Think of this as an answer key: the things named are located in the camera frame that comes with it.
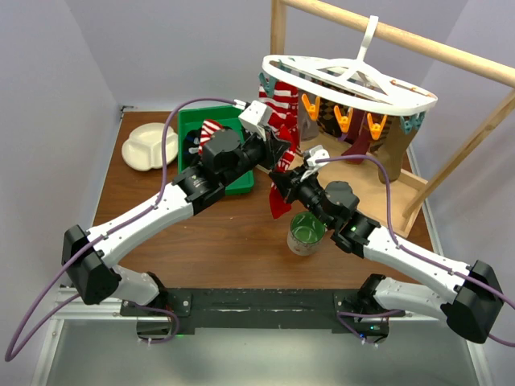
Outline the white round clip hanger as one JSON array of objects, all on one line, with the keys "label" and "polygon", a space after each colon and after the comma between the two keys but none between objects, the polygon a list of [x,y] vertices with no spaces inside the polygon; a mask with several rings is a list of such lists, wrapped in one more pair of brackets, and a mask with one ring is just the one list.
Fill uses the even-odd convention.
[{"label": "white round clip hanger", "polygon": [[435,94],[388,76],[365,62],[377,25],[378,17],[371,16],[354,59],[267,55],[262,69],[276,80],[365,112],[413,116],[428,111],[438,101]]}]

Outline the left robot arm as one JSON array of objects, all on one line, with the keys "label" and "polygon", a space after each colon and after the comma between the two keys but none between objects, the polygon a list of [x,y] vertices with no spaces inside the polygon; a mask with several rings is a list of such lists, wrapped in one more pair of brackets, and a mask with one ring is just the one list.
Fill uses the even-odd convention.
[{"label": "left robot arm", "polygon": [[70,227],[61,264],[86,305],[117,297],[135,302],[148,315],[161,314],[167,296],[149,274],[118,266],[131,250],[172,224],[193,217],[225,197],[228,185],[255,166],[274,168],[290,141],[266,130],[242,141],[219,130],[202,146],[200,160],[184,169],[154,197],[101,226]]}]

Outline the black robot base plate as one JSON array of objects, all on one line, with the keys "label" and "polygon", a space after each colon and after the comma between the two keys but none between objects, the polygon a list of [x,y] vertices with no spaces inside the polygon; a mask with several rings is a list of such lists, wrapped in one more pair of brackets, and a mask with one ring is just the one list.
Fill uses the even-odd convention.
[{"label": "black robot base plate", "polygon": [[178,333],[201,329],[310,329],[346,333],[339,312],[380,314],[385,309],[359,289],[169,288],[167,305]]}]

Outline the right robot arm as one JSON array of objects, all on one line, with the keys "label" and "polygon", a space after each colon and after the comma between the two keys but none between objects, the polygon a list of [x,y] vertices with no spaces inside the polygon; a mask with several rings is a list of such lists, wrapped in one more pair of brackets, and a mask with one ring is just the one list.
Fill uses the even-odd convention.
[{"label": "right robot arm", "polygon": [[491,265],[469,265],[431,253],[395,236],[387,227],[358,211],[358,197],[346,182],[322,187],[303,167],[269,174],[285,203],[299,201],[326,228],[346,253],[377,261],[413,278],[417,285],[398,296],[399,310],[414,306],[427,316],[443,318],[452,331],[474,343],[485,343],[504,300]]}]

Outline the red white patterned sock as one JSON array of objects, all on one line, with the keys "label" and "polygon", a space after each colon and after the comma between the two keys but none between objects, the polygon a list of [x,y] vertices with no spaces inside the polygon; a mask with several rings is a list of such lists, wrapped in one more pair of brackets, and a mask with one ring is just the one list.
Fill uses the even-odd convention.
[{"label": "red white patterned sock", "polygon": [[298,145],[299,90],[293,85],[276,80],[273,93],[267,93],[262,84],[259,86],[258,100],[273,110],[268,121],[273,131],[278,133],[285,126],[294,144]]}]

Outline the red white striped sock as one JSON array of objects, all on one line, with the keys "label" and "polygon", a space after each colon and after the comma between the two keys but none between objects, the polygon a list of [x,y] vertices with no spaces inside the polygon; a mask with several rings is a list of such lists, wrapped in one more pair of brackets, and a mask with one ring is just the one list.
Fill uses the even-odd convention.
[{"label": "red white striped sock", "polygon": [[214,120],[206,119],[203,121],[200,129],[200,142],[198,146],[198,153],[202,154],[205,144],[212,138],[212,136],[224,129],[224,126]]}]

